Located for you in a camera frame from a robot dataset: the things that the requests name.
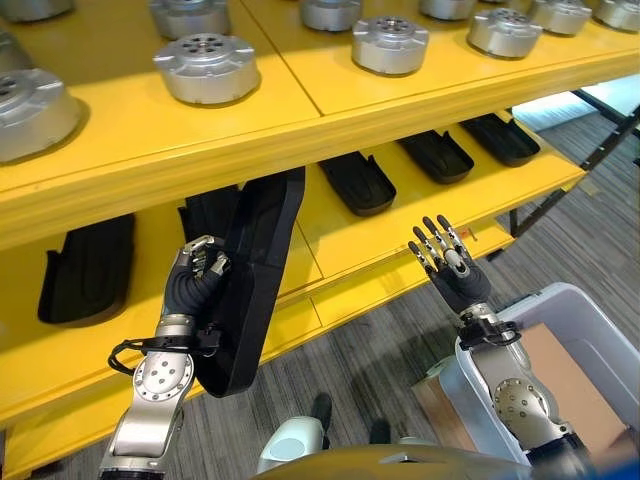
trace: black cable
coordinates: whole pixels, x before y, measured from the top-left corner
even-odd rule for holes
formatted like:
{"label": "black cable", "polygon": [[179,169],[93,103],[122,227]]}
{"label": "black cable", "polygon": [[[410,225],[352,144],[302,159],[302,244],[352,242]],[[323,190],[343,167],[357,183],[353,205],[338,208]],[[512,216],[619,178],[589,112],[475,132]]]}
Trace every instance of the black cable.
{"label": "black cable", "polygon": [[191,336],[167,336],[137,338],[134,340],[124,340],[116,345],[107,359],[107,363],[114,370],[133,376],[135,369],[129,368],[118,360],[118,355],[125,350],[134,350],[146,355],[148,352],[181,353],[192,356],[210,357],[218,351],[219,345],[214,344],[207,347],[194,345],[196,339]]}

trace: gray carpet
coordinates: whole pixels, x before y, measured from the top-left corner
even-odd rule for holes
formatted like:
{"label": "gray carpet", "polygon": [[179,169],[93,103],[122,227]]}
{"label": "gray carpet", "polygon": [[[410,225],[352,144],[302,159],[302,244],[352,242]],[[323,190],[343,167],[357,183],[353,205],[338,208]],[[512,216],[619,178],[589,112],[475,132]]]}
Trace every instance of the gray carpet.
{"label": "gray carpet", "polygon": [[[580,162],[610,129],[595,114],[542,136]],[[640,169],[632,163],[639,149],[640,142],[628,138],[514,246],[492,263],[481,262],[493,282],[495,307],[565,281],[584,289],[634,344],[640,343]],[[389,419],[395,436],[433,440],[410,386],[451,353],[453,321],[434,289],[421,288],[272,361],[246,393],[196,399],[186,407],[186,428],[169,478],[250,477],[280,422],[307,413],[320,391],[334,400],[329,431],[334,446],[365,443],[378,416]],[[104,449],[104,442],[87,448],[37,478],[93,478]]]}

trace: black shoe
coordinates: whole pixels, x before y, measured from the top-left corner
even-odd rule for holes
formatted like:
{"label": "black shoe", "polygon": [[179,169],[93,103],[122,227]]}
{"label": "black shoe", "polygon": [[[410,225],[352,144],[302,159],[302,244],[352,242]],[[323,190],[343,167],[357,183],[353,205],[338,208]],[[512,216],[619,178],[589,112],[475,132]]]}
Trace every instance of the black shoe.
{"label": "black shoe", "polygon": [[369,443],[375,445],[391,443],[391,426],[386,418],[379,418],[371,426]]}

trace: person's foot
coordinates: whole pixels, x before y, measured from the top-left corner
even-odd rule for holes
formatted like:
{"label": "person's foot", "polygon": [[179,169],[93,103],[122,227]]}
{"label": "person's foot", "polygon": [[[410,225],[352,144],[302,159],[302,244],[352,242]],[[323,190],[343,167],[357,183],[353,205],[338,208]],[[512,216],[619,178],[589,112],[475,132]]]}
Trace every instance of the person's foot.
{"label": "person's foot", "polygon": [[369,443],[380,445],[391,443],[391,425],[386,418],[378,418],[371,426]]}
{"label": "person's foot", "polygon": [[329,396],[328,393],[319,393],[313,400],[311,416],[320,420],[325,434],[327,433],[327,430],[329,430],[329,425],[331,424],[331,409],[331,396]]}

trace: robotic hand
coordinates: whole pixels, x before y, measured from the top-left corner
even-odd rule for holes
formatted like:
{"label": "robotic hand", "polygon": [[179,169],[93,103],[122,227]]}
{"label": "robotic hand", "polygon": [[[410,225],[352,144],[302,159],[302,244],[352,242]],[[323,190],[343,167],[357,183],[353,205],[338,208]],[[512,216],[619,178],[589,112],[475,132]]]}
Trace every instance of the robotic hand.
{"label": "robotic hand", "polygon": [[[195,331],[197,315],[230,267],[224,253],[214,254],[220,243],[203,236],[184,245],[169,273],[155,336],[125,340],[113,349],[109,365],[133,375],[133,401],[104,455],[101,480],[164,478],[168,451],[182,428],[182,403],[195,378],[192,355],[217,350],[199,345]],[[135,371],[117,358],[125,349],[146,355]]]}
{"label": "robotic hand", "polygon": [[517,325],[502,322],[491,310],[489,280],[447,219],[438,215],[437,220],[446,232],[444,238],[428,217],[423,223],[442,255],[418,227],[413,232],[423,249],[415,242],[409,242],[409,248],[462,320],[460,347],[471,351],[498,418],[528,452],[531,463],[544,465],[538,472],[541,478],[589,475],[586,449],[571,425],[560,419],[553,394],[531,370]]}
{"label": "robotic hand", "polygon": [[516,325],[500,322],[487,305],[491,294],[489,279],[472,260],[449,221],[442,215],[438,215],[437,220],[442,225],[448,242],[429,217],[422,219],[441,248],[442,256],[423,231],[419,227],[413,227],[413,233],[432,259],[435,268],[418,245],[409,242],[409,248],[442,298],[463,321],[465,326],[460,329],[461,347],[467,350],[481,343],[506,346],[516,342],[520,339]]}

